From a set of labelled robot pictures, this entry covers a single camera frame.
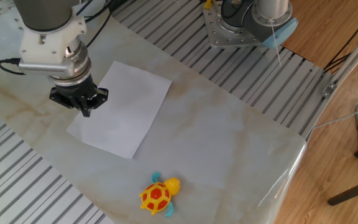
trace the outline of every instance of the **black cable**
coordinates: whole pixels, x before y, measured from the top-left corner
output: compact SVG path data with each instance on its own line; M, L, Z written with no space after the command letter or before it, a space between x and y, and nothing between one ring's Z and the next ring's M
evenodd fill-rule
M349 43L351 42L351 40L356 36L356 34L358 33L358 29L354 32L354 34L351 36L351 38L343 45L343 47L339 50L339 52L333 57L333 59L331 59L330 62L328 62L328 64L325 66L324 70L326 70L328 67L330 67L334 62L335 58L338 57L338 55L345 49L346 46L349 45Z
M9 73L15 74L15 75L25 75L22 72L14 72L12 70L4 68L2 63L10 63L10 64L13 64L13 65L19 66L20 58L9 58L9 59L0 60L0 69L4 70L5 72L9 72Z
M344 57L344 58L342 58L342 59L337 60L336 63L334 63L334 64L332 64L330 67L326 68L326 69L324 70L324 73L327 73L327 72L329 72L330 70L332 70L333 68L335 68L335 67L337 67L338 65L342 64L343 62L346 61L346 59L347 59L347 57Z
M92 20L94 20L95 18L97 18L98 16L100 16L102 13L105 12L106 9L108 9L110 6L110 4L105 5L99 12L97 12L95 15L85 19L85 22L91 22Z
M77 16L81 14L81 12L83 12L88 6L89 4L91 4L93 0L89 0L78 12L77 12Z
M103 25L100 27L100 29L98 30L98 32L94 35L94 37L91 39L91 41L86 45L86 47L90 47L90 45L94 42L94 40L96 40L96 38L98 37L98 35L100 34L100 32L102 32L103 28L106 26L107 22L109 22L109 19L112 15L112 11L110 11L109 16L106 18L105 22L103 23Z
M241 6L243 5L244 2L245 2L245 0L243 0L243 1L241 2L240 6L239 6L238 8L235 8L235 7L234 7L234 4L232 3L231 6L232 6L233 9L235 9L236 11L234 11L230 16L224 16L224 15L222 14L222 17L225 18L225 19L230 19L230 18L234 17L234 16L240 11ZM224 10L224 9L223 9L224 5L225 5L225 4L222 4L222 6L221 6L221 11L222 11L222 12L223 12L223 10Z

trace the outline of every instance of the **turtle head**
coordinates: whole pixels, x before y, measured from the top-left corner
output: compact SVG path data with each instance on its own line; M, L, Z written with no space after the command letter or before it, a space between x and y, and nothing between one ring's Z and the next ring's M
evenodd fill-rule
M171 193L172 196L176 195L181 187L180 180L176 177L169 178L168 180L164 181L165 186Z

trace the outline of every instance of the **white paper sheet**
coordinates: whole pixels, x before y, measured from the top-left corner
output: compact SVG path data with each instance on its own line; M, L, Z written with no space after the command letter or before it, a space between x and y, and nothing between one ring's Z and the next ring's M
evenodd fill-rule
M107 102L81 113L67 132L85 144L132 159L167 94L171 80L114 62L99 87L109 90Z

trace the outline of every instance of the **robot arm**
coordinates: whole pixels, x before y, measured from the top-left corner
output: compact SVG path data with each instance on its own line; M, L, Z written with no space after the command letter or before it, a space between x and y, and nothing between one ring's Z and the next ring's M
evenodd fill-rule
M46 75L55 84L49 98L89 117L108 99L91 76L91 59L79 35L86 33L83 17L72 6L78 0L14 0L26 27L19 68L26 74Z
M204 5L204 16L210 15L208 22L211 23L211 26L207 24L207 29L214 31L213 35L208 33L210 40L232 40L231 44L211 42L213 47L249 47L262 44L275 48L276 45L282 44L298 25L297 19L292 17L289 0L214 0L214 4L207 3L210 2Z

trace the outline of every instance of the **metal mounting plate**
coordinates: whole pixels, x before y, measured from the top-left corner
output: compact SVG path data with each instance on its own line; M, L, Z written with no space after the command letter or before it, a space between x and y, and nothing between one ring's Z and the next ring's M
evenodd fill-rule
M205 9L203 14L205 26L208 31L209 43L217 49L230 49L238 47L262 46L262 44L244 28L231 27L222 20L221 5L214 2L210 9Z

